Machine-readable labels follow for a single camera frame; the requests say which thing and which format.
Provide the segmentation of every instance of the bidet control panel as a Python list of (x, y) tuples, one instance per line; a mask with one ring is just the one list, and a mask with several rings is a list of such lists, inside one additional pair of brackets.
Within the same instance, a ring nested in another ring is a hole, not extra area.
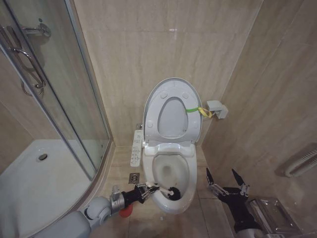
[(132, 153), (130, 166), (138, 167), (140, 165), (141, 160), (141, 151), (142, 151), (142, 138), (143, 138), (143, 130), (135, 130), (133, 145), (132, 145)]

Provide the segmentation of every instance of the toilet brush head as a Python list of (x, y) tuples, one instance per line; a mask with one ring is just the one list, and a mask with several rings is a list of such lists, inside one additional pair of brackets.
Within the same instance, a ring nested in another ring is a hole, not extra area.
[(180, 199), (180, 191), (175, 187), (170, 187), (168, 191), (172, 191), (173, 195), (168, 195), (168, 198), (172, 201), (177, 201)]

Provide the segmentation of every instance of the shower enclosure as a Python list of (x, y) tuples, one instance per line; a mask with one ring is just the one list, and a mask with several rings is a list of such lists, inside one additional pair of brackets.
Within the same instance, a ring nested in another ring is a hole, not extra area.
[(112, 142), (72, 0), (0, 1), (0, 237), (76, 204)]

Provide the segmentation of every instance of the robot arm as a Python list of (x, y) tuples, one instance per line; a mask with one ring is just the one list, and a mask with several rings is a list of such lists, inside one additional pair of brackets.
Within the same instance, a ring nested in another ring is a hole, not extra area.
[(234, 230), (238, 237), (241, 238), (262, 238), (263, 233), (260, 225), (255, 221), (254, 217), (249, 213), (245, 202), (248, 200), (249, 185), (245, 184), (243, 179), (234, 171), (233, 175), (240, 186), (224, 187), (213, 182), (213, 178), (208, 168), (207, 181), (212, 193), (222, 202), (226, 203), (234, 218)]
[(128, 208), (135, 201), (143, 204), (158, 189), (159, 186), (148, 187), (143, 183), (135, 185), (129, 192), (120, 192), (115, 185), (109, 199), (95, 197), (82, 211), (69, 213), (37, 233), (34, 238), (88, 238), (90, 232), (109, 217)]

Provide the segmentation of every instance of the red object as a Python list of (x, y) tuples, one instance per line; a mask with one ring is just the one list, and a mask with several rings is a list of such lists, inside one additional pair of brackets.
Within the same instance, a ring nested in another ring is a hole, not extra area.
[(126, 218), (126, 217), (129, 217), (131, 215), (132, 211), (133, 211), (133, 205), (130, 204), (127, 208), (120, 210), (119, 215), (121, 217)]

